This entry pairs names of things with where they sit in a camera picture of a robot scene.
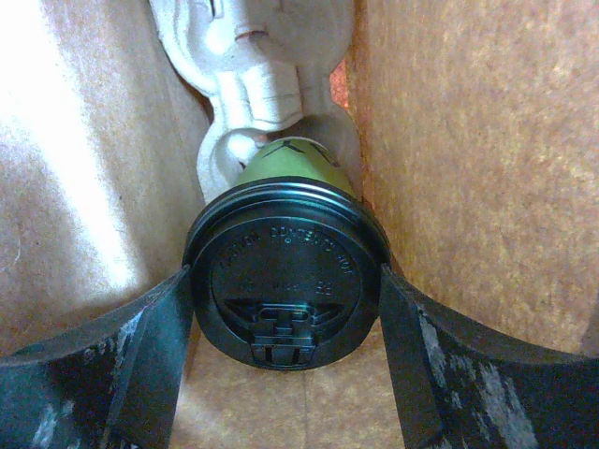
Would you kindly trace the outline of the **green paper coffee cup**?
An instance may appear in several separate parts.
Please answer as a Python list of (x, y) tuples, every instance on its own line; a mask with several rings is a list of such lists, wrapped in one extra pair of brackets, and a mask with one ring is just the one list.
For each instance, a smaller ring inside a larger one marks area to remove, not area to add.
[(237, 185), (269, 178), (301, 177), (328, 183), (355, 196), (337, 159), (309, 138), (280, 138), (260, 149), (243, 169)]

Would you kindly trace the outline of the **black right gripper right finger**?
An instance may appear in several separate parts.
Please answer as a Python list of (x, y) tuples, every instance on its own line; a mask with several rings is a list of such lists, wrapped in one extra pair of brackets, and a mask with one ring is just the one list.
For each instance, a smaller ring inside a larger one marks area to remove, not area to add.
[(405, 447), (597, 447), (597, 358), (493, 330), (389, 266), (380, 318)]

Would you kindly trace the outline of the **brown paper bag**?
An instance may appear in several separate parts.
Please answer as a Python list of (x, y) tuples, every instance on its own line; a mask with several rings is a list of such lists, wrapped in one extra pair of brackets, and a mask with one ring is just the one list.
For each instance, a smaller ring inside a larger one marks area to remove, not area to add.
[[(359, 1), (334, 80), (394, 267), (513, 337), (598, 352), (598, 5)], [(175, 272), (212, 112), (145, 1), (1, 5), (1, 352)], [(302, 373), (194, 330), (174, 448), (400, 448), (383, 336)]]

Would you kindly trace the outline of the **black plastic cup lid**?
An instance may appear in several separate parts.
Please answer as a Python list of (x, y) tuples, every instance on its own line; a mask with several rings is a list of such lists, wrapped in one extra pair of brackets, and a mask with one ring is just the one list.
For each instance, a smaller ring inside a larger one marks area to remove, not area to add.
[(273, 370), (354, 352), (378, 317), (387, 236), (348, 193), (322, 181), (252, 181), (193, 222), (189, 267), (199, 326), (219, 351)]

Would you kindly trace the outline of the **brown cardboard cup carrier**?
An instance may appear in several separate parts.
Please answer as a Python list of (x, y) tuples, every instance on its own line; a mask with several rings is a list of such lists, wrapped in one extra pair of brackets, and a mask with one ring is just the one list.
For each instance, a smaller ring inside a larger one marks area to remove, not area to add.
[(206, 202), (277, 137), (322, 144), (362, 192), (358, 130), (330, 86), (352, 41), (354, 2), (153, 1), (151, 9), (170, 62), (212, 105), (197, 153)]

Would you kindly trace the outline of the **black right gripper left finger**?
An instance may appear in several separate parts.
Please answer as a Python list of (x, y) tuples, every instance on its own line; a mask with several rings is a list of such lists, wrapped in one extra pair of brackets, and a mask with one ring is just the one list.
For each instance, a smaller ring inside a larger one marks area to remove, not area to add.
[(166, 448), (193, 318), (187, 268), (1, 360), (4, 448)]

